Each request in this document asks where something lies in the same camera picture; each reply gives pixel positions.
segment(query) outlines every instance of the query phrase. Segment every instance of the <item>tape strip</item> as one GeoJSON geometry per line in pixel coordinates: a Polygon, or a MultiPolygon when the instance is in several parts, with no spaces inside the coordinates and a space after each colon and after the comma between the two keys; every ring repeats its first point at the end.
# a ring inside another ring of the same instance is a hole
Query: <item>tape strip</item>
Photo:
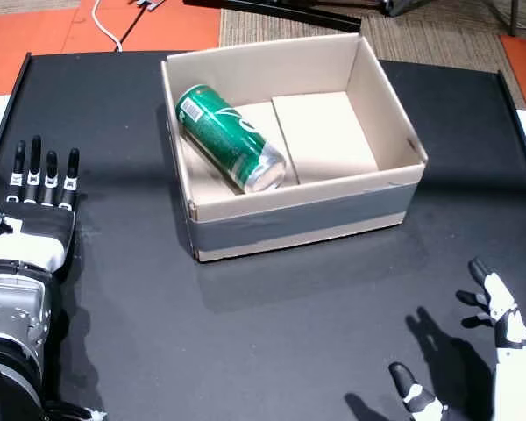
{"type": "Polygon", "coordinates": [[[361,195],[305,203],[236,218],[196,222],[189,219],[194,247],[202,251],[246,246],[267,239],[312,232],[404,212],[416,190],[406,184],[361,195]]]}

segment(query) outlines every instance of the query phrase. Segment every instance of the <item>metal stand leg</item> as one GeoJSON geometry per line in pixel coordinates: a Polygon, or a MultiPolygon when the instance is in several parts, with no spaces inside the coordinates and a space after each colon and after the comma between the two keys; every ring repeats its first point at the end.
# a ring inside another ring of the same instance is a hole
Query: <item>metal stand leg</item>
{"type": "Polygon", "coordinates": [[[519,0],[512,0],[512,4],[510,5],[509,33],[511,37],[516,36],[516,26],[518,25],[518,2],[519,0]]]}
{"type": "Polygon", "coordinates": [[[282,0],[183,0],[183,2],[194,6],[250,11],[252,13],[338,29],[339,31],[360,32],[359,18],[328,11],[319,11],[310,7],[301,7],[282,0]]]}

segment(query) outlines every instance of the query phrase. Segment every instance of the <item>can label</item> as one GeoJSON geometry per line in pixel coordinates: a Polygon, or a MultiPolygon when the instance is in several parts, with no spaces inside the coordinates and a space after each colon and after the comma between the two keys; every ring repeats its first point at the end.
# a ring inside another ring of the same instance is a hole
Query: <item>can label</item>
{"type": "Polygon", "coordinates": [[[265,139],[206,85],[187,91],[177,102],[176,112],[196,143],[243,188],[259,165],[265,139]]]}

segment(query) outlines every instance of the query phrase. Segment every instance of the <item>robot finger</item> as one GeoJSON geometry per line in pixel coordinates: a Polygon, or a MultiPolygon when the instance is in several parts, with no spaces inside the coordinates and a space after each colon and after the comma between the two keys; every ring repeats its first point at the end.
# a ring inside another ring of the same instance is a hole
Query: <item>robot finger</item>
{"type": "Polygon", "coordinates": [[[443,406],[436,396],[424,389],[406,366],[400,362],[394,362],[389,365],[389,372],[394,380],[397,393],[413,419],[422,421],[441,421],[443,419],[447,407],[443,406]]]}
{"type": "Polygon", "coordinates": [[[14,156],[14,168],[11,171],[10,185],[6,202],[19,202],[24,187],[24,161],[25,161],[25,142],[20,140],[16,146],[14,156]]]}
{"type": "Polygon", "coordinates": [[[72,211],[76,202],[76,191],[78,190],[78,167],[80,165],[80,151],[76,148],[70,151],[68,156],[67,176],[62,185],[62,197],[59,208],[72,211]]]}
{"type": "Polygon", "coordinates": [[[479,258],[476,257],[473,260],[470,260],[467,264],[472,274],[473,279],[481,286],[485,288],[485,278],[492,273],[485,263],[479,258]]]}
{"type": "Polygon", "coordinates": [[[487,299],[485,298],[485,295],[481,293],[474,294],[472,292],[459,290],[456,292],[456,298],[465,305],[470,305],[472,307],[480,307],[483,311],[487,313],[489,312],[489,308],[487,306],[487,299]]]}
{"type": "Polygon", "coordinates": [[[466,329],[473,329],[478,326],[492,327],[493,322],[487,313],[478,313],[476,316],[462,319],[462,326],[466,329]]]}
{"type": "Polygon", "coordinates": [[[45,189],[43,191],[43,199],[41,200],[43,206],[54,206],[54,198],[56,197],[58,185],[59,169],[56,152],[49,151],[46,154],[45,189]]]}
{"type": "Polygon", "coordinates": [[[27,175],[27,186],[25,187],[24,203],[37,203],[39,185],[41,183],[41,137],[33,136],[32,151],[29,162],[29,174],[27,175]]]}

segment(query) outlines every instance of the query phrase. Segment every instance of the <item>white cable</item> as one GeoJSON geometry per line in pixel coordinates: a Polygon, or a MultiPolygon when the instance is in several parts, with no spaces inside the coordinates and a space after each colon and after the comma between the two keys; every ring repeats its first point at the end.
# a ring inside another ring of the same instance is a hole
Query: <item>white cable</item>
{"type": "Polygon", "coordinates": [[[117,50],[121,53],[123,51],[123,46],[121,45],[121,42],[117,39],[115,35],[109,32],[105,28],[105,26],[102,25],[102,23],[99,21],[99,19],[96,16],[97,6],[99,6],[100,1],[101,0],[96,0],[96,2],[94,3],[94,7],[91,10],[91,17],[94,19],[94,22],[96,22],[96,26],[99,28],[99,30],[103,32],[105,35],[107,35],[109,38],[111,38],[115,44],[117,44],[117,50]]]}

